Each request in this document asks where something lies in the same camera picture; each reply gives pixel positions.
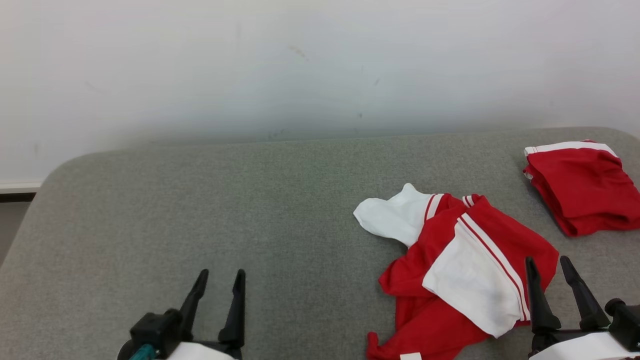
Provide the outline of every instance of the white trim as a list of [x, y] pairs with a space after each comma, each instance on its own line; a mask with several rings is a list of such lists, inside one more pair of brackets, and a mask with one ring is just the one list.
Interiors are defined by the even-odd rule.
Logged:
[[438, 209], [438, 205], [440, 204], [440, 200], [443, 196], [443, 193], [437, 193], [433, 195], [433, 200], [431, 201], [431, 204], [429, 204], [429, 208], [427, 209], [427, 215], [424, 217], [425, 220], [429, 220], [436, 215], [436, 210]]
[[400, 354], [400, 360], [422, 360], [419, 352], [412, 352], [411, 354]]
[[[521, 318], [521, 320], [523, 321], [529, 320], [531, 316], [529, 314], [529, 308], [527, 307], [527, 302], [525, 301], [524, 286], [522, 285], [522, 280], [520, 279], [520, 276], [518, 275], [516, 270], [513, 269], [513, 267], [511, 266], [511, 263], [509, 262], [507, 257], [502, 253], [500, 248], [498, 248], [498, 246], [493, 242], [493, 240], [489, 237], [489, 235], [484, 230], [482, 230], [480, 226], [478, 226], [478, 224], [469, 216], [469, 214], [464, 213], [462, 214], [461, 218], [467, 222], [471, 230], [475, 231], [476, 234], [480, 236], [480, 238], [484, 241], [484, 243], [495, 254], [496, 260], [499, 261], [500, 264], [502, 264], [502, 266], [504, 266], [504, 268], [507, 270], [507, 273], [513, 279], [513, 283], [517, 288], [517, 293], [519, 293], [518, 301], [522, 305], [522, 309], [524, 309], [524, 313], [522, 314], [523, 318]], [[470, 232], [470, 235], [473, 238], [476, 238], [473, 232]]]
[[41, 186], [42, 183], [0, 183], [0, 193], [35, 193]]
[[541, 145], [541, 146], [529, 146], [524, 149], [524, 154], [526, 156], [535, 154], [536, 152], [547, 152], [554, 150], [562, 150], [562, 149], [594, 149], [594, 150], [603, 150], [608, 152], [609, 154], [618, 157], [613, 150], [605, 143], [597, 143], [597, 142], [559, 142], [552, 143], [550, 145]]
[[465, 203], [465, 205], [467, 205], [468, 208], [470, 208], [473, 205], [475, 205], [474, 199], [473, 199], [473, 195], [464, 196], [462, 199], [464, 200], [464, 203]]

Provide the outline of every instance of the white wall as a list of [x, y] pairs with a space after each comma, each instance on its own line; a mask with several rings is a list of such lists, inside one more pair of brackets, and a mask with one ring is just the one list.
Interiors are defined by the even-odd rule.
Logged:
[[640, 1], [3, 0], [0, 183], [166, 136], [640, 135]]

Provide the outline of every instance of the red fabric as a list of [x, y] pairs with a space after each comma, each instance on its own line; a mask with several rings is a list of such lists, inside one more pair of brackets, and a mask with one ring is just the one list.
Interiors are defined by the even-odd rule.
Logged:
[[527, 159], [524, 171], [568, 236], [640, 228], [640, 193], [613, 154], [561, 149]]
[[[454, 237], [454, 225], [465, 212], [489, 234], [526, 284], [524, 259], [533, 256], [545, 289], [555, 275], [558, 253], [540, 235], [473, 195], [474, 205], [445, 194], [436, 215], [425, 221], [416, 244], [395, 260], [380, 277], [385, 293], [396, 296], [396, 333], [382, 346], [368, 335], [367, 357], [398, 360], [419, 352], [422, 360], [451, 360], [467, 345], [490, 337], [466, 316], [422, 287], [422, 279]], [[517, 322], [515, 326], [529, 322]]]

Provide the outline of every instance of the white fabric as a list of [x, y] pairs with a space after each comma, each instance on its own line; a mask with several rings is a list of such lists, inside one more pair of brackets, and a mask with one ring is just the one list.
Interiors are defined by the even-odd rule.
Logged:
[[487, 250], [486, 254], [497, 261], [496, 264], [498, 267], [501, 268], [503, 272], [506, 271], [507, 276], [511, 279], [511, 283], [515, 285], [518, 292], [518, 301], [522, 310], [520, 320], [530, 320], [531, 316], [529, 314], [529, 308], [527, 307], [524, 295], [524, 285], [522, 284], [522, 280], [516, 270], [511, 266], [511, 263], [502, 253], [500, 248], [498, 248], [498, 245], [493, 242], [489, 235], [482, 230], [474, 219], [472, 219], [468, 214], [462, 214], [461, 219], [463, 224], [467, 225], [467, 230], [471, 230], [468, 231], [469, 235], [478, 241], [478, 243], [485, 245], [485, 249]]
[[400, 354], [400, 360], [422, 360], [419, 352], [412, 352], [411, 354]]
[[424, 194], [407, 183], [401, 192], [389, 200], [364, 200], [355, 209], [353, 216], [366, 231], [396, 239], [411, 247], [418, 241], [425, 214], [433, 217], [441, 198], [442, 194]]
[[528, 312], [523, 314], [519, 290], [500, 260], [461, 218], [454, 233], [453, 240], [427, 271], [422, 286], [498, 338], [511, 330], [517, 320], [529, 316]]
[[470, 208], [473, 205], [475, 205], [474, 204], [474, 200], [473, 200], [473, 196], [471, 196], [471, 195], [462, 197], [462, 202], [464, 202], [465, 206], [468, 207], [468, 208]]
[[596, 143], [596, 142], [559, 142], [552, 143], [550, 145], [542, 145], [542, 146], [530, 146], [524, 149], [525, 156], [530, 154], [535, 154], [536, 152], [546, 152], [553, 150], [561, 150], [561, 149], [595, 149], [595, 150], [604, 150], [609, 154], [618, 157], [613, 150], [605, 143]]

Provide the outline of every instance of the folded red shorts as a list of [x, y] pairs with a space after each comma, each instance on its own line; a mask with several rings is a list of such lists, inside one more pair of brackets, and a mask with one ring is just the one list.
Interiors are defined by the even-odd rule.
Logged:
[[606, 144], [562, 142], [525, 154], [525, 175], [568, 236], [640, 228], [640, 193]]

